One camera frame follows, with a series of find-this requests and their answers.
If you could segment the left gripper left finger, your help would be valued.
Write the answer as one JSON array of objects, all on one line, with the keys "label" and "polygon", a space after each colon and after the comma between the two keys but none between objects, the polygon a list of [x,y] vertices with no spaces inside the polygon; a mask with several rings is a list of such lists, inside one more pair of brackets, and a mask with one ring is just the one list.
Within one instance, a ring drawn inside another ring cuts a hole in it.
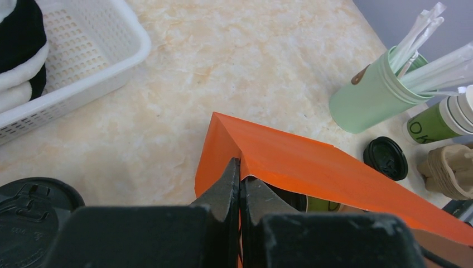
[{"label": "left gripper left finger", "polygon": [[82,207],[45,267],[237,267],[240,162],[189,205]]}]

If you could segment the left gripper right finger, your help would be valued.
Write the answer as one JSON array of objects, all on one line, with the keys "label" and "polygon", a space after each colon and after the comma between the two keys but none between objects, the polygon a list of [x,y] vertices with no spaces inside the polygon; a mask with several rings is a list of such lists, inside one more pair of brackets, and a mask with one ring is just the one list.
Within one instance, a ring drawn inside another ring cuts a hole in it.
[{"label": "left gripper right finger", "polygon": [[240,183],[244,267],[425,267],[398,217],[302,213],[263,181]]}]

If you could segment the green paper coffee cup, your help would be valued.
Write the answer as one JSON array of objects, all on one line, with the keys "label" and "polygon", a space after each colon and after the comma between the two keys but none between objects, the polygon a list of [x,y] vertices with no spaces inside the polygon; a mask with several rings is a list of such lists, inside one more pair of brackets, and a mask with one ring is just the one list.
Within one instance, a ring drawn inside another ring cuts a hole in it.
[{"label": "green paper coffee cup", "polygon": [[330,200],[307,197],[306,212],[338,212],[342,204]]}]

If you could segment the orange paper bag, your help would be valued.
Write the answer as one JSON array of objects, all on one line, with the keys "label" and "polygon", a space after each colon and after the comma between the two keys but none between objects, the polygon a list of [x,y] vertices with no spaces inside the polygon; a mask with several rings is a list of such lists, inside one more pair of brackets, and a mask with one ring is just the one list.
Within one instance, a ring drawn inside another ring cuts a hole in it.
[{"label": "orange paper bag", "polygon": [[460,267],[472,266],[472,228],[333,145],[213,113],[195,177],[201,196],[229,160],[240,178],[342,203],[354,212],[399,216],[422,246]]}]

